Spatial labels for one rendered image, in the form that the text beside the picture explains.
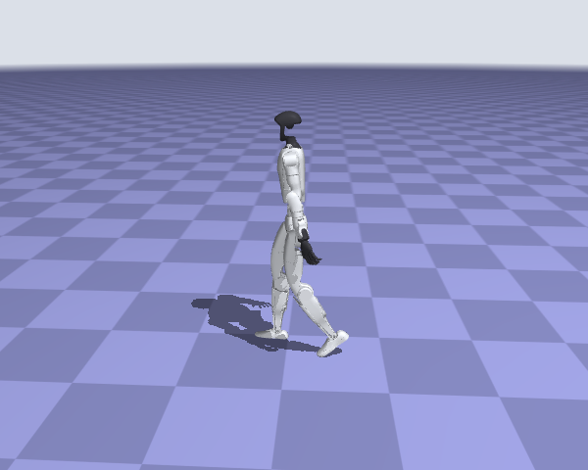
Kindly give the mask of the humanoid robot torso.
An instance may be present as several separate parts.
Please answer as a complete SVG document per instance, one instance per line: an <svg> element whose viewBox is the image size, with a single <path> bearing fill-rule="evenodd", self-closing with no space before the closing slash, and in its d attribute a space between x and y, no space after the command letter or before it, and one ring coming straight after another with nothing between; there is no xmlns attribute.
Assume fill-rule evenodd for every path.
<svg viewBox="0 0 588 470"><path fill-rule="evenodd" d="M288 147L288 148L283 149L284 148L283 147L281 149L279 156L278 156L278 160L277 160L277 172L278 172L278 176L279 176L282 199L283 199L284 204L288 204L286 201L286 196L291 191L291 188L287 183L287 178L286 178L285 169L283 167L282 158L283 158L284 154L286 154L288 152L295 152L299 158L299 176L300 176L301 193L302 193L302 198L301 198L300 202L303 203L303 202L305 202L305 155L304 155L304 150L303 150L302 146L301 146L302 149L292 148L291 144L287 144L286 147ZM304 220L306 223L306 228L308 229L308 221L307 221L306 216L304 215L304 211L303 211L303 217L304 217ZM289 205L287 205L287 216L285 217L285 229L286 229L286 232L294 229L293 222L292 222L292 215L290 212Z"/></svg>

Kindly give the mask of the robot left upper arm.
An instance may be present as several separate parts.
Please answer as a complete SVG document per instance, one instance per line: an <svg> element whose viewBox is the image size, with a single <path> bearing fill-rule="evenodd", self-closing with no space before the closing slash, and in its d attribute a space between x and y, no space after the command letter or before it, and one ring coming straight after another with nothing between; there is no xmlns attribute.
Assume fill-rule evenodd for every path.
<svg viewBox="0 0 588 470"><path fill-rule="evenodd" d="M285 173L286 173L287 183L291 188L291 191L289 193L296 193L301 201L302 193L301 193L301 184L300 184L300 176L299 176L298 155L295 152L288 152L288 153L284 154L284 156L282 158L282 162L283 162L283 167L284 167ZM287 198L287 196L286 196L286 198Z"/></svg>

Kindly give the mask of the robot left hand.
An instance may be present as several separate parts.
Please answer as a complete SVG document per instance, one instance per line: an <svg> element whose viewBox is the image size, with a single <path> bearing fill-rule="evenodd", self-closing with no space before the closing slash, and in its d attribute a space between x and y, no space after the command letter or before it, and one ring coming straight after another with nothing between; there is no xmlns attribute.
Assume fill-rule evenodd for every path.
<svg viewBox="0 0 588 470"><path fill-rule="evenodd" d="M321 260L321 258L317 258L316 255L313 252L313 249L311 247L311 245L309 244L308 240L309 240L309 235L308 235L308 231L303 228L301 230L303 238L298 239L298 242L301 242L301 253L302 253L302 257L306 260L306 262L310 265L316 265L319 264L319 260Z"/></svg>

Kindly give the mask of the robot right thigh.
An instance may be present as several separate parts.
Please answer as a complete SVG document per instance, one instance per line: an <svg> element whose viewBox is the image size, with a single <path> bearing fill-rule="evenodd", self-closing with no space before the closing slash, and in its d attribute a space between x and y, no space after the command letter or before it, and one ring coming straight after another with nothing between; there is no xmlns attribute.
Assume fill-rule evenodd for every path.
<svg viewBox="0 0 588 470"><path fill-rule="evenodd" d="M279 291L290 288L286 274L282 271L284 266L283 253L286 239L285 222L280 225L271 249L270 268L274 286Z"/></svg>

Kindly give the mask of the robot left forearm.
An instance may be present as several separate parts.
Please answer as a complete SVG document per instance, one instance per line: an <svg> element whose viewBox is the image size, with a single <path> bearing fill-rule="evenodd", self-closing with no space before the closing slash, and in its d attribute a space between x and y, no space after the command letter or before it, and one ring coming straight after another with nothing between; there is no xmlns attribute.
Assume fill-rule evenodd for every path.
<svg viewBox="0 0 588 470"><path fill-rule="evenodd" d="M308 229L306 228L306 223L305 223L304 217L303 217L304 208L302 207L300 199L296 193L289 193L287 195L286 200L287 200L289 207L290 207L293 228L295 229L295 235L298 239L301 239L301 238L303 238L301 230L303 228L305 228L308 231ZM308 235L309 235L309 232L308 232Z"/></svg>

